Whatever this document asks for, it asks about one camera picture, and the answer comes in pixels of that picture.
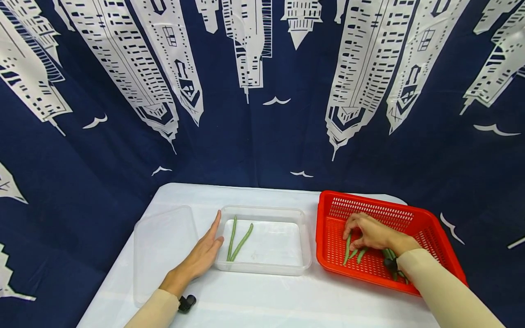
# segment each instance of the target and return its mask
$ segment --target sleeve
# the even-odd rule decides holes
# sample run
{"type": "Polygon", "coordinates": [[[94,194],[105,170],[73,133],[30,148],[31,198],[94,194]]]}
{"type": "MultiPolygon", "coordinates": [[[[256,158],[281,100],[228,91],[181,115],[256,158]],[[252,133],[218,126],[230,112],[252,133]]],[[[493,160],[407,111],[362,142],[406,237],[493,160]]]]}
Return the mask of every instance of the sleeve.
{"type": "Polygon", "coordinates": [[[177,296],[157,289],[124,328],[167,328],[179,310],[177,296]]]}
{"type": "Polygon", "coordinates": [[[402,254],[397,265],[418,289],[439,326],[505,328],[468,287],[425,249],[402,254]]]}

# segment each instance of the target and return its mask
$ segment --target fabric backdrop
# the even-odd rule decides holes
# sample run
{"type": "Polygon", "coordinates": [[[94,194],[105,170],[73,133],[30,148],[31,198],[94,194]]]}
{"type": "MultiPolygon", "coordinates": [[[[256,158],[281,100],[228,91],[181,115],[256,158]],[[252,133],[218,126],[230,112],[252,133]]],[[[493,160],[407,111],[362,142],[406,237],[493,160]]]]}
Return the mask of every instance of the fabric backdrop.
{"type": "Polygon", "coordinates": [[[72,327],[168,182],[394,195],[525,323],[522,0],[0,0],[0,325],[72,327]]]}

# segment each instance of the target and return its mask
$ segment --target transparent lid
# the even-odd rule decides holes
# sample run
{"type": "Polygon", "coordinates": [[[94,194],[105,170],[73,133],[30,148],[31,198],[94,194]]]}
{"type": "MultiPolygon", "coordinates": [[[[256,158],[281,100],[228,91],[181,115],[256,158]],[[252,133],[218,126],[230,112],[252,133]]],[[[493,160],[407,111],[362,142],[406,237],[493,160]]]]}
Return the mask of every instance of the transparent lid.
{"type": "Polygon", "coordinates": [[[197,243],[190,206],[143,218],[134,229],[133,298],[142,306],[197,243]]]}

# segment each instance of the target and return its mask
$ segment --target red plastic basket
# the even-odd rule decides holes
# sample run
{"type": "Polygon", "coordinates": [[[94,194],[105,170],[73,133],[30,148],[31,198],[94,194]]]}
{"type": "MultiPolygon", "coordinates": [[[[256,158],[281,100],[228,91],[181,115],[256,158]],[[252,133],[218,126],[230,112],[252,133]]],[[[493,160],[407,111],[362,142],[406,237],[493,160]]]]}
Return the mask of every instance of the red plastic basket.
{"type": "MultiPolygon", "coordinates": [[[[343,266],[346,249],[346,241],[342,239],[344,224],[352,213],[359,212],[365,212],[387,226],[414,237],[439,263],[467,285],[452,246],[432,213],[417,207],[332,191],[321,193],[317,209],[317,261],[326,271],[419,295],[412,284],[405,284],[404,279],[397,282],[392,279],[383,265],[384,257],[379,250],[368,250],[360,264],[354,256],[343,266]]],[[[361,235],[355,230],[352,240],[361,235]]]]}

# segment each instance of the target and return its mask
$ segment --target white table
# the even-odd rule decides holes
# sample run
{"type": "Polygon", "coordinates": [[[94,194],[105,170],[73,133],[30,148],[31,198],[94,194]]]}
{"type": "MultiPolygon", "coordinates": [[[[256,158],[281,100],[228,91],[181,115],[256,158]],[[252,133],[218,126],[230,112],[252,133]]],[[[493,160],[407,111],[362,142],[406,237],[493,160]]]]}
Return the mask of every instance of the white table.
{"type": "MultiPolygon", "coordinates": [[[[388,195],[365,195],[404,202],[388,195]]],[[[159,188],[144,217],[189,205],[199,237],[225,205],[302,209],[311,223],[312,266],[300,277],[223,272],[212,268],[185,293],[197,297],[178,327],[438,327],[419,297],[331,274],[315,259],[319,193],[170,183],[159,188]]],[[[123,327],[133,302],[133,235],[120,252],[78,327],[123,327]]]]}

